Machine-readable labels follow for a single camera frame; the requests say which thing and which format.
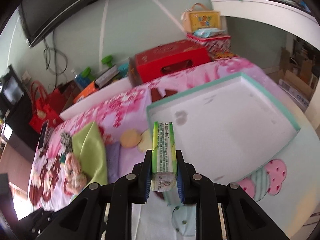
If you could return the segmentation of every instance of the silver screw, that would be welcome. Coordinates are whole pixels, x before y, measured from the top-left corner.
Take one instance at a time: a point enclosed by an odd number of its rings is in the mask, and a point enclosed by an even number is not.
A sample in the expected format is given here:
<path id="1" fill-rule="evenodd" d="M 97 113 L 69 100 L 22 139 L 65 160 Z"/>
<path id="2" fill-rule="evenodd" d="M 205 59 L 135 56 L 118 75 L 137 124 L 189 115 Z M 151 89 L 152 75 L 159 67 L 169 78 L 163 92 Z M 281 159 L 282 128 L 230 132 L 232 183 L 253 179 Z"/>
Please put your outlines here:
<path id="1" fill-rule="evenodd" d="M 97 182 L 93 182 L 89 185 L 89 189 L 95 190 L 99 187 L 99 184 Z"/>
<path id="2" fill-rule="evenodd" d="M 134 175 L 133 173 L 130 173 L 130 174 L 127 174 L 127 176 L 125 176 L 126 179 L 128 180 L 132 180 L 132 179 L 135 179 L 136 178 L 136 175 Z"/>
<path id="3" fill-rule="evenodd" d="M 194 180 L 201 180 L 202 179 L 202 176 L 201 176 L 201 174 L 198 174 L 198 173 L 196 173 L 196 174 L 193 174 L 193 179 Z"/>
<path id="4" fill-rule="evenodd" d="M 236 182 L 231 182 L 231 183 L 230 183 L 230 187 L 231 187 L 232 189 L 237 189 L 237 188 L 239 188 L 239 184 L 236 183 Z"/>

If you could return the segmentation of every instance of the red bag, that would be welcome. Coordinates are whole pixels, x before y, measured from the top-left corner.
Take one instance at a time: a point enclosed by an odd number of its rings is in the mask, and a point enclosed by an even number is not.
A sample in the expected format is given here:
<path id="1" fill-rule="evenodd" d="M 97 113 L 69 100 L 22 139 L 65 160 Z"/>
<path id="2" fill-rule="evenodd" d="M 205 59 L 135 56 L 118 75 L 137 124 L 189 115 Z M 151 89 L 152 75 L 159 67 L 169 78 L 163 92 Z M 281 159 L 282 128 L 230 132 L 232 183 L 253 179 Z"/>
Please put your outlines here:
<path id="1" fill-rule="evenodd" d="M 36 94 L 39 91 L 40 97 L 36 100 Z M 29 125 L 40 134 L 42 124 L 49 120 L 49 127 L 57 127 L 63 122 L 59 117 L 61 110 L 66 104 L 67 100 L 61 95 L 58 89 L 55 89 L 48 95 L 45 88 L 39 81 L 33 81 L 31 84 L 31 98 L 32 98 L 32 118 Z"/>

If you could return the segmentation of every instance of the light green wall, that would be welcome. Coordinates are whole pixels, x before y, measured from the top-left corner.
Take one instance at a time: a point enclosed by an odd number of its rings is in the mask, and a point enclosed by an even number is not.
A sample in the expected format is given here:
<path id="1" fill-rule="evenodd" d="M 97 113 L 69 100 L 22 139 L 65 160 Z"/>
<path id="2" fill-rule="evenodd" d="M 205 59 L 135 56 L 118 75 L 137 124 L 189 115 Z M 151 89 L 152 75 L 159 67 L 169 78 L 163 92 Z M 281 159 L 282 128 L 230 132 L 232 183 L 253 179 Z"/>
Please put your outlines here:
<path id="1" fill-rule="evenodd" d="M 99 71 L 99 44 L 102 13 L 106 0 L 99 0 L 67 19 L 56 28 L 56 45 L 68 57 L 66 76 L 59 81 L 71 80 L 71 70 L 90 66 Z M 158 0 L 180 22 L 181 13 L 194 3 L 211 7 L 209 0 Z M 7 67 L 9 44 L 18 13 L 11 17 L 0 35 L 0 75 Z M 278 64 L 278 53 L 285 41 L 285 32 L 272 26 L 243 19 L 228 19 L 232 35 L 232 49 L 261 67 Z M 52 35 L 47 38 L 52 44 Z M 122 62 L 134 54 L 185 38 L 185 34 L 153 0 L 109 0 L 103 36 L 103 55 L 114 55 L 115 62 Z M 45 70 L 44 44 L 29 49 L 20 21 L 12 38 L 9 63 L 19 75 L 25 70 L 45 87 L 53 87 L 54 76 Z M 64 61 L 59 58 L 59 65 Z"/>

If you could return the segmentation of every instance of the white wall stripe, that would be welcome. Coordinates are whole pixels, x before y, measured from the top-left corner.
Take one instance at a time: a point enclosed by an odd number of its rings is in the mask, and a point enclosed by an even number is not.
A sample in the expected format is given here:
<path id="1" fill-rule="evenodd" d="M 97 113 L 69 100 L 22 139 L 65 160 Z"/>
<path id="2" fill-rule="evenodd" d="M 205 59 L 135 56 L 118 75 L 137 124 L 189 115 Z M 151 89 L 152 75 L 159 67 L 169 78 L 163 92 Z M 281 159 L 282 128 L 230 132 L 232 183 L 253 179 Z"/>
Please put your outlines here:
<path id="1" fill-rule="evenodd" d="M 20 19 L 19 15 L 17 15 L 17 21 L 16 21 L 16 25 L 14 26 L 13 32 L 12 32 L 12 36 L 11 36 L 11 40 L 10 40 L 10 45 L 9 45 L 9 51 L 8 51 L 8 60 L 7 60 L 7 66 L 9 66 L 9 57 L 10 57 L 10 50 L 11 50 L 11 45 L 12 45 L 12 40 L 13 40 L 13 35 L 16 31 L 17 25 L 18 25 L 18 21 Z"/>
<path id="2" fill-rule="evenodd" d="M 175 25 L 182 31 L 184 32 L 184 29 L 181 25 L 181 23 L 171 14 L 171 12 L 168 11 L 166 7 L 162 3 L 160 3 L 159 0 L 152 0 L 156 5 L 159 6 L 159 8 L 169 17 L 170 20 L 172 20 Z"/>
<path id="3" fill-rule="evenodd" d="M 99 70 L 102 70 L 102 53 L 103 53 L 103 38 L 104 38 L 104 31 L 106 27 L 106 19 L 107 19 L 107 11 L 108 11 L 109 0 L 106 0 L 104 4 L 104 9 L 102 13 L 102 20 L 101 20 L 101 28 L 100 28 L 100 40 L 99 40 Z"/>

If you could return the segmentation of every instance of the tv screen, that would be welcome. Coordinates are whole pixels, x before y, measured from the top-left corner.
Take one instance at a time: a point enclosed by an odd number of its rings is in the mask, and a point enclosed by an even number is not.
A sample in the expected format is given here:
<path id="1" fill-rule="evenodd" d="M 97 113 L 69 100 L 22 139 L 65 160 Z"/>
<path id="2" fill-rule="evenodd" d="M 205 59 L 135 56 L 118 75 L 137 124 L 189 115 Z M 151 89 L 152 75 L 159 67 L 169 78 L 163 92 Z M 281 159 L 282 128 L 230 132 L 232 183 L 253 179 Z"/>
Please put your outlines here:
<path id="1" fill-rule="evenodd" d="M 19 6 L 22 27 L 30 47 L 60 23 L 97 0 L 23 0 Z"/>

